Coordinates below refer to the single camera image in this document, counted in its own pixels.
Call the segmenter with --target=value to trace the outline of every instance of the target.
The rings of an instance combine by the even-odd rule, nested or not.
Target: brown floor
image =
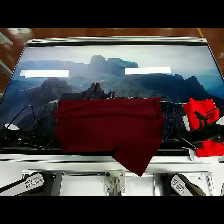
[[[14,69],[27,40],[34,38],[75,36],[192,36],[207,38],[224,74],[223,28],[0,28],[13,45],[0,44],[0,60]],[[0,71],[0,92],[4,91],[8,77]]]

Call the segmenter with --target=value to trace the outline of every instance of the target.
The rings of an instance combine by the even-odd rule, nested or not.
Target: red cloth
[[[213,113],[214,116],[207,121],[208,124],[218,120],[220,117],[219,109],[212,110],[214,108],[216,108],[216,105],[212,99],[203,101],[196,101],[194,99],[190,99],[190,102],[184,105],[184,111],[187,114],[191,130],[196,130],[200,127],[199,119],[194,113],[195,111],[198,111],[204,117],[206,117],[208,113]],[[196,154],[198,157],[224,155],[224,146],[212,140],[203,141],[202,148],[198,148],[196,150]]]
[[[64,152],[115,149],[113,158],[139,176],[162,142],[160,98],[61,100],[55,118]]]

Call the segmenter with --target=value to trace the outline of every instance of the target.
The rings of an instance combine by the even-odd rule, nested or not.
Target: sky
[[[20,61],[60,60],[88,64],[93,55],[137,62],[139,67],[166,66],[183,77],[219,72],[207,46],[60,46],[27,47]]]

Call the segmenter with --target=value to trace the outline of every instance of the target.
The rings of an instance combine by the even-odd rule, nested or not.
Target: black cable
[[[34,124],[36,123],[36,117],[35,117],[35,114],[34,114],[34,110],[33,110],[33,106],[32,105],[28,105],[26,107],[24,107],[13,119],[12,121],[9,123],[9,125],[6,127],[7,129],[9,128],[9,126],[12,124],[12,122],[28,107],[31,107],[32,109],[32,113],[33,113],[33,119],[34,119]]]

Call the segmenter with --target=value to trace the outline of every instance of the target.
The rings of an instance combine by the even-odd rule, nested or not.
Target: white redaction bar
[[[20,76],[25,78],[69,77],[69,70],[21,70]]]
[[[156,73],[171,74],[171,69],[170,67],[125,68],[125,75],[144,75]]]

